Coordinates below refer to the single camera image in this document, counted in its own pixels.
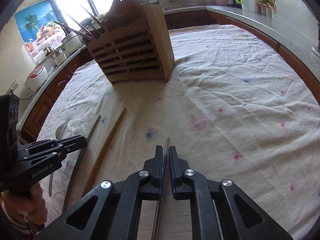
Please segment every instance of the rice cooker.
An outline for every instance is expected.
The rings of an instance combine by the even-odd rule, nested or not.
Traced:
[[[24,86],[33,95],[36,93],[48,77],[48,72],[44,66],[36,67],[27,77]]]
[[[82,45],[79,37],[74,32],[69,33],[65,36],[62,41],[62,47],[68,52],[69,55],[74,53],[77,49],[79,49]]]

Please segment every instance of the metal fork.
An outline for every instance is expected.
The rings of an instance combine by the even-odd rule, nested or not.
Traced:
[[[58,128],[56,129],[56,139],[59,139],[60,133],[62,129],[68,124],[69,121],[64,122],[63,124],[59,125]],[[52,182],[53,182],[53,173],[50,174],[50,179],[49,179],[49,196],[52,196]]]

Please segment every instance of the wooden rack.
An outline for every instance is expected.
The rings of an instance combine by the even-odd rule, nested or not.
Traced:
[[[112,84],[150,78],[169,80],[174,56],[159,3],[114,0],[101,27],[104,34],[84,41]]]

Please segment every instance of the poster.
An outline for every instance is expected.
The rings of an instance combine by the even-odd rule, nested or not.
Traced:
[[[17,12],[14,17],[22,39],[33,57],[48,46],[57,47],[65,37],[61,26],[53,22],[59,20],[49,0],[30,5]]]

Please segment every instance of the silver screw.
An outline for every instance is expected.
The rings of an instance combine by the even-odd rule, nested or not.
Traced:
[[[186,174],[187,176],[193,176],[195,174],[194,170],[185,170],[184,174]]]
[[[232,181],[230,179],[224,179],[222,184],[226,187],[230,187],[232,185]]]
[[[109,181],[103,181],[101,182],[100,186],[102,188],[109,188],[111,186],[111,183]]]
[[[141,176],[141,177],[146,177],[148,175],[149,175],[149,171],[140,171],[139,172],[139,176]]]

